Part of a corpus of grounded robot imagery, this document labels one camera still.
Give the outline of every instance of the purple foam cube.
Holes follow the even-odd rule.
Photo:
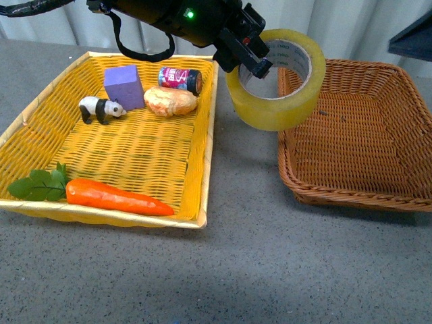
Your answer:
[[[144,89],[136,65],[106,69],[103,85],[109,100],[117,99],[125,110],[144,108]]]

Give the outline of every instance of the bread roll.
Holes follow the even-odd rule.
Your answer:
[[[144,93],[146,106],[158,116],[185,115],[196,108],[198,99],[187,90],[154,86]]]

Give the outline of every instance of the cable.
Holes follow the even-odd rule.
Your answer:
[[[148,62],[160,62],[164,59],[169,59],[176,49],[176,44],[174,43],[174,39],[171,34],[165,33],[169,38],[169,48],[161,53],[149,55],[144,53],[137,53],[134,51],[131,51],[130,49],[123,46],[122,42],[120,41],[120,28],[122,27],[122,20],[119,16],[117,16],[115,13],[110,11],[107,13],[107,16],[109,16],[113,20],[113,26],[114,26],[114,35],[115,35],[115,41],[117,43],[117,46],[120,50],[120,52],[130,57],[131,59],[137,59],[139,61],[148,61]]]
[[[63,7],[74,1],[75,0],[35,0],[19,5],[0,5],[0,16],[7,16],[10,18],[35,16]]]

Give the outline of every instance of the basket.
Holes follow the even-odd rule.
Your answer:
[[[279,70],[279,95],[301,81]],[[327,60],[317,108],[278,134],[279,173],[297,200],[432,211],[432,119],[398,66]]]
[[[198,107],[185,116],[158,117],[150,109],[134,109],[108,125],[81,119],[78,102],[85,96],[107,98],[107,68],[137,65],[144,89],[158,83],[162,66],[202,72]],[[0,137],[0,208],[33,217],[120,227],[202,228],[207,199],[217,63],[211,57],[176,56],[167,61],[134,61],[123,55],[88,52],[73,62],[23,110]],[[68,177],[88,178],[123,190],[147,194],[171,206],[171,217],[107,211],[66,201],[16,200],[7,186],[32,169],[67,165]]]

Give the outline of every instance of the tape roll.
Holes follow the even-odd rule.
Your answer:
[[[272,68],[288,68],[303,81],[295,92],[280,98],[261,98],[246,89],[253,75],[243,66],[226,75],[234,109],[248,125],[260,130],[280,131],[302,123],[317,106],[325,76],[325,57],[319,45],[293,30],[266,30],[262,40],[270,48]]]

